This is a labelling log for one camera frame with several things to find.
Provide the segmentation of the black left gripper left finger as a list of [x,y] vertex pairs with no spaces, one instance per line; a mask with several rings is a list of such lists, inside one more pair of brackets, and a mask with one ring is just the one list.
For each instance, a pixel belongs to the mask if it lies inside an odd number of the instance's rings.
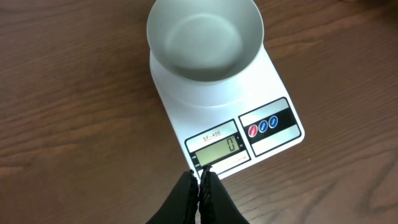
[[195,224],[198,193],[198,181],[193,171],[185,171],[146,224]]

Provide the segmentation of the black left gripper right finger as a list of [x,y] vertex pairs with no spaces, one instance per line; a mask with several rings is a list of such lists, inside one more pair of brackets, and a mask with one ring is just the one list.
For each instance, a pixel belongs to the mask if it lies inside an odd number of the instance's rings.
[[199,212],[201,224],[249,224],[210,165],[201,174]]

